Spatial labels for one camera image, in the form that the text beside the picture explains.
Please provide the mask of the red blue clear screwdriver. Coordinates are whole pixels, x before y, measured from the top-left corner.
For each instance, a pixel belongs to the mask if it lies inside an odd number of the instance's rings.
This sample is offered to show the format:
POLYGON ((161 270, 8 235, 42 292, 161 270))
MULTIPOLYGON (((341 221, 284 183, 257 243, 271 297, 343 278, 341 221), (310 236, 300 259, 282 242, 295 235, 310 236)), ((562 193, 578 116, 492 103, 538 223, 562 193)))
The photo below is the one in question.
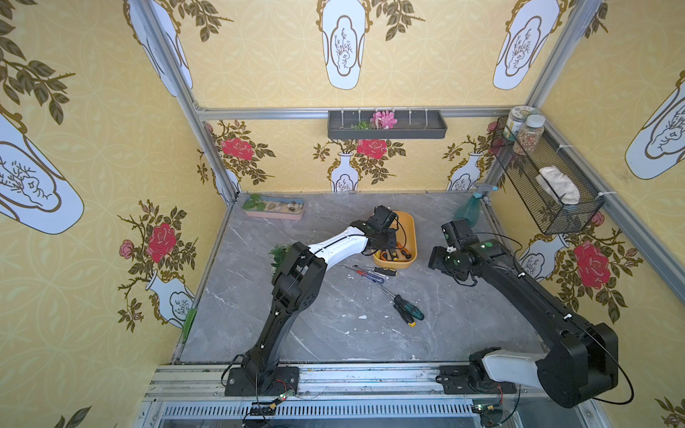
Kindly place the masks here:
POLYGON ((378 276, 375 273, 372 273, 372 272, 369 272, 369 271, 366 271, 363 269, 357 269, 356 267, 346 267, 346 269, 349 269, 349 270, 355 272, 356 274, 363 276, 363 277, 367 278, 368 280, 370 280, 370 281, 372 281, 378 285, 383 285, 383 283, 385 283, 385 279, 382 276, 378 276))

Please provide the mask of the green black handle screwdriver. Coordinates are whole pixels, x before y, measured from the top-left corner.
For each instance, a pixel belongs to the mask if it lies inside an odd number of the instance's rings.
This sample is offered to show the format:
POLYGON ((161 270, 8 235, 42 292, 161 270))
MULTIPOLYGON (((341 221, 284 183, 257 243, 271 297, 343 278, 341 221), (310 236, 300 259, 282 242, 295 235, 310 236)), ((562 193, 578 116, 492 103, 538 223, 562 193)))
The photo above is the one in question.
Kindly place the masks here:
POLYGON ((414 317, 415 321, 419 320, 422 321, 425 319, 424 313, 412 302, 407 301, 403 299, 399 294, 397 294, 401 298, 401 303, 404 304, 404 308, 410 312, 410 314, 414 317))

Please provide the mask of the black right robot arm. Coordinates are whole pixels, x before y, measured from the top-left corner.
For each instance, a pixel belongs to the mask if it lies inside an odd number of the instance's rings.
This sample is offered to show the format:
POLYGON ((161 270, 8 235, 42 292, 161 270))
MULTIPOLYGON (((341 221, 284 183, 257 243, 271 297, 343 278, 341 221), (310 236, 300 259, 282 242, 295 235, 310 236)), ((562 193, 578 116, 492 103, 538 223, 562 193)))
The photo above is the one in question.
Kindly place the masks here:
POLYGON ((490 347, 469 357, 476 389, 513 383, 543 390, 563 408, 597 399, 626 375, 618 362, 618 337, 605 323, 592 324, 548 292, 496 239, 482 241, 465 220, 442 225, 446 246, 433 248, 429 267, 463 284, 483 279, 523 315, 547 347, 520 353, 490 347))

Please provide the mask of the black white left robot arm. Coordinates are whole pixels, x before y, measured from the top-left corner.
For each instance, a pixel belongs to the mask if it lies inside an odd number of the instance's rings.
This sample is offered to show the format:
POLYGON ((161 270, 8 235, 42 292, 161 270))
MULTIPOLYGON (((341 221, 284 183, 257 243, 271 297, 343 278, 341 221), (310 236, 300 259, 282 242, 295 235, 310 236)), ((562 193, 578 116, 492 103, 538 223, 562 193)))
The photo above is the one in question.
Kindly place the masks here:
POLYGON ((391 249, 398 226, 398 214, 380 205, 369 219, 354 221, 326 241, 294 243, 273 276, 269 317, 255 346, 244 353, 242 369, 258 379, 271 375, 283 340, 300 313, 319 296, 328 269, 358 254, 391 249))

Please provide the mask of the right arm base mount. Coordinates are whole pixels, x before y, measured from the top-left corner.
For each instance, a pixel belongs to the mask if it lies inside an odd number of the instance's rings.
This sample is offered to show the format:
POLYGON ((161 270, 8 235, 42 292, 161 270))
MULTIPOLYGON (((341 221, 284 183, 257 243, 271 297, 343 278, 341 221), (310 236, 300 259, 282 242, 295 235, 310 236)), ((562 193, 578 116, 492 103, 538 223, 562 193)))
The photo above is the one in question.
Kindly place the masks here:
POLYGON ((483 358, 500 347, 488 347, 472 353, 467 365, 447 365, 439 367, 439 374, 435 381, 442 385, 443 392, 448 395, 456 394, 513 394, 517 392, 514 383, 494 381, 487 374, 483 358))

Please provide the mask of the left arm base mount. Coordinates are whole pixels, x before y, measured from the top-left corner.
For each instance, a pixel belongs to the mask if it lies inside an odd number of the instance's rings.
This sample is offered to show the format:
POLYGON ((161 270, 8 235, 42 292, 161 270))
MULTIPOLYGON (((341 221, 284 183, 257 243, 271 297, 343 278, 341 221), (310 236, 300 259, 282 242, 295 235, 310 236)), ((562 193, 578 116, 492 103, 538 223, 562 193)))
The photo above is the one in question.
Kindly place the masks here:
POLYGON ((277 396, 287 391, 297 392, 300 369, 296 366, 276 367, 267 374, 248 374, 242 367, 226 369, 221 376, 227 397, 277 396))

